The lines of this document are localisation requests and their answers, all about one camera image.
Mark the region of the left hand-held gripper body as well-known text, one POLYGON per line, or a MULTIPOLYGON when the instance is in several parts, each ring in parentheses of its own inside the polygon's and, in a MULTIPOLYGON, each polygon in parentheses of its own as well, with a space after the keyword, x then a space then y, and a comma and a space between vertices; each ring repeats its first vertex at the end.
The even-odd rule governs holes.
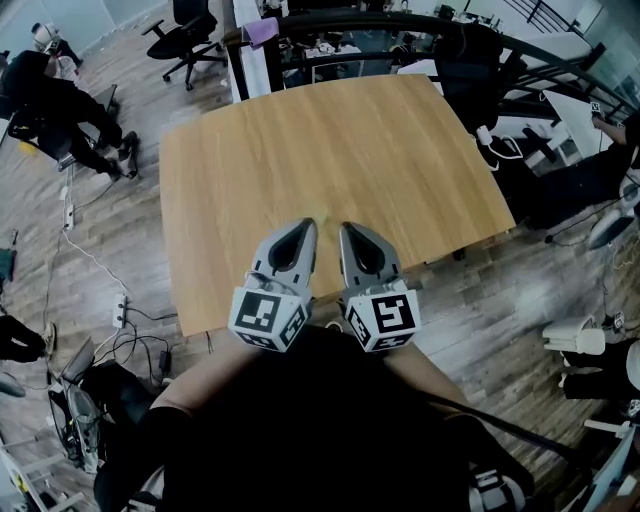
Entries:
POLYGON ((228 329, 249 345, 286 353, 310 317, 311 298, 309 286, 250 271, 234 290, 228 329))

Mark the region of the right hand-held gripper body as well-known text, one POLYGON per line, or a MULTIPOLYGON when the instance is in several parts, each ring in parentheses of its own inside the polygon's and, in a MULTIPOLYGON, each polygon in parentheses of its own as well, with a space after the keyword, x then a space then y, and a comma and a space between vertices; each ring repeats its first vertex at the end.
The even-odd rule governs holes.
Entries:
POLYGON ((345 319, 365 352, 402 347, 421 329, 417 292, 402 275, 345 279, 345 319))

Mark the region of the person's left forearm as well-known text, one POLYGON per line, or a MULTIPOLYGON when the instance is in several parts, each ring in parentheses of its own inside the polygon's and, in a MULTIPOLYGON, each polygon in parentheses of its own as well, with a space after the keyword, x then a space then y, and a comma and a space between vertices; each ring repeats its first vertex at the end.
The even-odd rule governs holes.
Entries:
POLYGON ((151 408, 176 409, 193 416, 259 355, 260 351, 251 345, 225 342, 174 379, 151 408))

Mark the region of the person's right forearm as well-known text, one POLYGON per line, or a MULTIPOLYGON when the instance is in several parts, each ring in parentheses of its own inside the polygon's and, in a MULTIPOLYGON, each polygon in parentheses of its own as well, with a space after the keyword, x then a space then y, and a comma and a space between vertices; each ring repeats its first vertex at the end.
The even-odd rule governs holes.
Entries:
POLYGON ((407 385, 420 391, 421 398, 428 393, 470 407, 460 388, 415 344, 389 351, 383 356, 383 362, 407 385))

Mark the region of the wooden table white legs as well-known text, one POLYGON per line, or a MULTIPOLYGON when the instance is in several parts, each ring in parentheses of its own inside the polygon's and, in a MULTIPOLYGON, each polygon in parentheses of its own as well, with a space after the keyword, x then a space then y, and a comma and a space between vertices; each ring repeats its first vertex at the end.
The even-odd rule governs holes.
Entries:
POLYGON ((181 124, 160 142, 159 176, 172 298, 181 331, 227 324, 233 291, 259 242, 330 207, 311 287, 339 292, 345 221, 389 240, 404 266, 512 229, 512 214, 456 114, 423 75, 307 85, 244 100, 181 124))

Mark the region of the person's black shirt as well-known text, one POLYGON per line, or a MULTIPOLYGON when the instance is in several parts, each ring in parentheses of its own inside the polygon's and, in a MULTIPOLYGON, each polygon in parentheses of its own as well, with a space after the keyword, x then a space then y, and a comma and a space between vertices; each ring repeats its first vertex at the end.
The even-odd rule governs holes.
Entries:
POLYGON ((459 404, 402 381, 346 333, 305 327, 193 416, 150 408, 94 483, 122 512, 156 475, 156 512, 471 512, 478 477, 522 509, 532 475, 459 404))

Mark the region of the white overturned stool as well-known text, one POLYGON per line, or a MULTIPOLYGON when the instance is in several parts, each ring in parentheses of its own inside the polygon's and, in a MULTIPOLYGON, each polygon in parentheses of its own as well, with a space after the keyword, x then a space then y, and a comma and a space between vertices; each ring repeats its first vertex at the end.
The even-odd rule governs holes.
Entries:
POLYGON ((594 316, 554 321, 543 329, 542 337, 546 350, 587 355, 601 355, 605 351, 606 336, 594 316))

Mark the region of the black office chair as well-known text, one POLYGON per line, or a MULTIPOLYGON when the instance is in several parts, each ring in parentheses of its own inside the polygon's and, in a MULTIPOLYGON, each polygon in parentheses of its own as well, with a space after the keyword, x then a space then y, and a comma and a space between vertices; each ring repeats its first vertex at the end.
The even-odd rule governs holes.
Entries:
POLYGON ((212 41, 209 36, 216 30, 217 18, 209 9, 209 0, 171 0, 176 27, 164 32, 163 20, 149 25, 142 36, 154 33, 155 43, 148 49, 147 56, 155 60, 175 60, 179 62, 162 75, 165 83, 171 81, 171 75, 185 67, 185 89, 191 91, 191 75, 198 62, 217 62, 228 66, 223 56, 222 45, 212 41))

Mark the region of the purple cloth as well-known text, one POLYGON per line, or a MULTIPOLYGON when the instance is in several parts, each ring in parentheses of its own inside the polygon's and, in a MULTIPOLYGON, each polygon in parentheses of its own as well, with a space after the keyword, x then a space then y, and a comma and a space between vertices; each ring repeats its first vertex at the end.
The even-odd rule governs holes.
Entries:
POLYGON ((245 24, 242 29, 249 46, 256 49, 279 35, 279 20, 274 17, 263 18, 245 24))

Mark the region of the white desk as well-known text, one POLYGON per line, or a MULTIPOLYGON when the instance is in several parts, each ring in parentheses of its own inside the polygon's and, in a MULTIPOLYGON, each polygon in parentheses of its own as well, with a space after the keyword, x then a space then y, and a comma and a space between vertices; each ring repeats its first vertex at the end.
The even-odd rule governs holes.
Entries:
POLYGON ((582 157, 593 156, 613 143, 606 134, 593 126, 590 103, 550 90, 543 90, 542 95, 557 113, 582 157))

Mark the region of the black metal railing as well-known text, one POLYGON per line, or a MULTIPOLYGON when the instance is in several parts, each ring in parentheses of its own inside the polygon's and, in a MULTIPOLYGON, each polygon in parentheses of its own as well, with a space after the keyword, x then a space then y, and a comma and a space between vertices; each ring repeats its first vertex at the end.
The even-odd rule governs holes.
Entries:
POLYGON ((269 92, 284 87, 288 70, 311 70, 350 61, 384 61, 391 52, 335 53, 283 61, 279 42, 301 36, 350 31, 417 32, 435 39, 430 51, 413 59, 431 60, 428 78, 441 85, 456 103, 486 107, 496 115, 553 119, 555 113, 539 100, 544 92, 559 92, 571 99, 595 101, 608 120, 620 120, 636 106, 587 72, 580 59, 564 60, 532 44, 502 35, 488 27, 439 18, 400 13, 326 13, 278 19, 276 34, 260 43, 264 51, 269 92))

